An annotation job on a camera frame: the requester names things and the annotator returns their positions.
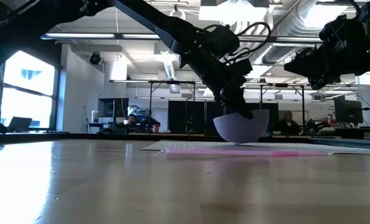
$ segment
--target window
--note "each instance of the window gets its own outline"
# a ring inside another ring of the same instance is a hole
[[[9,126],[12,118],[32,118],[30,128],[51,127],[55,67],[24,52],[17,52],[5,63],[1,123]]]
[[[1,106],[1,123],[9,126],[14,116],[32,118],[31,128],[49,128],[52,99],[12,88],[4,88]]]
[[[55,68],[22,51],[5,64],[4,83],[52,96]]]

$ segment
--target white bowl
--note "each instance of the white bowl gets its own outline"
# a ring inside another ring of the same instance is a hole
[[[238,113],[228,114],[215,118],[214,125],[226,141],[238,144],[257,142],[268,128],[270,111],[255,110],[253,115],[253,119],[247,119]]]

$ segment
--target laptop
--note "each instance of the laptop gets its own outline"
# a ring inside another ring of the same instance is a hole
[[[13,117],[8,126],[9,132],[28,131],[32,120],[32,118]]]

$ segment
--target security camera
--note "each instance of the security camera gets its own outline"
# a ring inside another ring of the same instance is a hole
[[[92,56],[90,57],[90,63],[92,65],[100,65],[103,63],[102,58],[100,57],[100,52],[93,52]]]

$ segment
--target wooden table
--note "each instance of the wooden table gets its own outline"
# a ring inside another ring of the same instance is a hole
[[[0,148],[0,223],[370,224],[370,156],[153,157],[152,142]]]

